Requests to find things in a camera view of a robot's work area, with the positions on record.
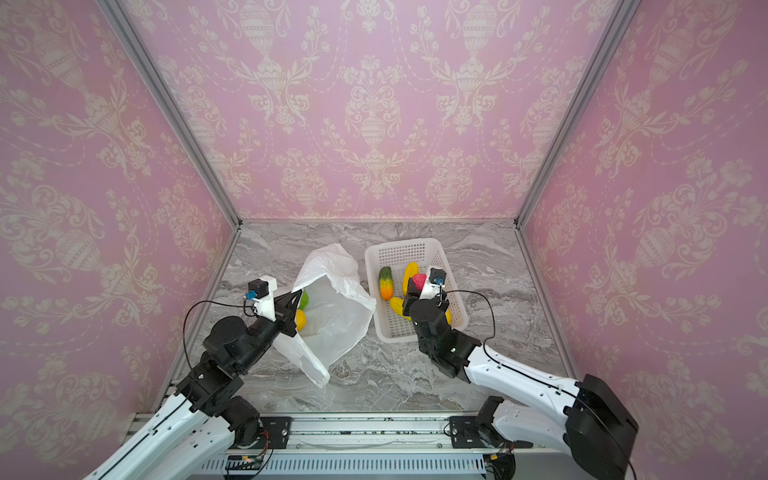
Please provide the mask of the round yellow toy lemon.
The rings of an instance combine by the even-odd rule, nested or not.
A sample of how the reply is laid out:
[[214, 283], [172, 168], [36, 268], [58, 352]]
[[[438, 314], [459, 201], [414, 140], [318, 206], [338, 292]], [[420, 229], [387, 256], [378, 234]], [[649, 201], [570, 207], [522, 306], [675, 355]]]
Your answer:
[[301, 332], [307, 325], [307, 317], [303, 310], [297, 309], [295, 313], [296, 331]]

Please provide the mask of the green toy apple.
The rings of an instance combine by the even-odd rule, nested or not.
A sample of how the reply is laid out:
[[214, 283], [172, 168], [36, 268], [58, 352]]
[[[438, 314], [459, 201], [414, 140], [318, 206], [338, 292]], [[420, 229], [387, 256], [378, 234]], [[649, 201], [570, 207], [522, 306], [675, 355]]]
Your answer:
[[306, 291], [302, 291], [302, 295], [299, 302], [299, 310], [305, 311], [309, 306], [309, 295]]

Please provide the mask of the white plastic bag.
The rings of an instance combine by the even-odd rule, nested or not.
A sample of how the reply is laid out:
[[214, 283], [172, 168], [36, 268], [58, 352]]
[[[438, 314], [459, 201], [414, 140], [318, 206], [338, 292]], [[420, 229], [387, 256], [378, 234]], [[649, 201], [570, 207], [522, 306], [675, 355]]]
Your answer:
[[361, 285], [358, 262], [338, 243], [307, 256], [292, 290], [309, 297], [306, 325], [293, 337], [280, 334], [273, 346], [323, 389], [331, 365], [366, 336], [376, 300]]

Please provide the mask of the red toy fruit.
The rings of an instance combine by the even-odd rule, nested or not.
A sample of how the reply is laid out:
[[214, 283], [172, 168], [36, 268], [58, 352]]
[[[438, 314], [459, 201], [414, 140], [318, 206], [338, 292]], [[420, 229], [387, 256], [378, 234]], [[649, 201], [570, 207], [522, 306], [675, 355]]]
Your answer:
[[409, 278], [409, 280], [408, 280], [407, 292], [408, 293], [412, 293], [412, 292], [420, 293], [423, 290], [426, 282], [427, 282], [427, 275], [424, 274], [424, 273], [417, 273], [417, 274], [411, 276]]

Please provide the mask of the green orange toy papaya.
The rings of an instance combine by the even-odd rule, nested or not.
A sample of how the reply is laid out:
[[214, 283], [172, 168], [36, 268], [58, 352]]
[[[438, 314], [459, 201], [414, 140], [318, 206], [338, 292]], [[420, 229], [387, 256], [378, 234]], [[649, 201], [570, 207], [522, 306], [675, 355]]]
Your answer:
[[394, 296], [394, 281], [392, 269], [389, 266], [384, 266], [379, 270], [378, 287], [382, 300], [389, 301]]

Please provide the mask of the long yellow toy fruit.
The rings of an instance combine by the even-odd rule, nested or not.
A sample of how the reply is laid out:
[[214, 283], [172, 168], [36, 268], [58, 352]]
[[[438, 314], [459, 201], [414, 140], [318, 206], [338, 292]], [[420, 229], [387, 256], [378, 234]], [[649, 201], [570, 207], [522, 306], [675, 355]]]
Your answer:
[[404, 313], [404, 300], [402, 298], [398, 298], [398, 297], [390, 298], [389, 306], [396, 315], [406, 320], [410, 320], [410, 317]]

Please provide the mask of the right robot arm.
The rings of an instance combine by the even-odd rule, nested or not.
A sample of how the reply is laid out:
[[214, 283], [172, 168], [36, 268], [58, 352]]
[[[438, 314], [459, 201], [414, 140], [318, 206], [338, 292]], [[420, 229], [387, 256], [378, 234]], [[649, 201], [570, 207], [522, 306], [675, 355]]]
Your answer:
[[559, 450], [595, 479], [634, 479], [639, 425], [601, 378], [559, 377], [514, 361], [454, 329], [446, 294], [409, 294], [402, 312], [418, 347], [449, 378], [493, 391], [476, 418], [482, 441], [504, 448], [523, 440]]

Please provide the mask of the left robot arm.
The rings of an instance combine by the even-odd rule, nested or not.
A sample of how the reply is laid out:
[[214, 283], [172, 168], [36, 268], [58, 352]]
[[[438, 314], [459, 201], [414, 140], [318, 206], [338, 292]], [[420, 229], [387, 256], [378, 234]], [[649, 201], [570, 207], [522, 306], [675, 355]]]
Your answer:
[[162, 407], [91, 473], [91, 479], [187, 479], [230, 448], [256, 449], [248, 463], [262, 471], [285, 447], [291, 421], [264, 423], [238, 392], [243, 377], [279, 335], [295, 334], [302, 291], [258, 294], [251, 324], [239, 316], [217, 321], [205, 351]]

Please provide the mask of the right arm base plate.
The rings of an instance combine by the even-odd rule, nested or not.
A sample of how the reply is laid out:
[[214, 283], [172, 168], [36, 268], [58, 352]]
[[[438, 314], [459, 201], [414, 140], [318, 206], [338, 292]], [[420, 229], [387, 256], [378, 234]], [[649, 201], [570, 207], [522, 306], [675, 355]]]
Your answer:
[[490, 425], [480, 423], [476, 416], [450, 416], [445, 433], [454, 449], [530, 449], [534, 446], [528, 441], [503, 439]]

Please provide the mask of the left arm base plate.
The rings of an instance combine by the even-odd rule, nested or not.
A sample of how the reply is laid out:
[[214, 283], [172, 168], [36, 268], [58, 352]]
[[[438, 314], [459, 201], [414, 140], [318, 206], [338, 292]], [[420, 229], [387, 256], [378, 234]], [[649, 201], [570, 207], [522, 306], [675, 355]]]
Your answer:
[[285, 450], [291, 435], [293, 418], [290, 416], [262, 416], [257, 442], [253, 445], [259, 451]]

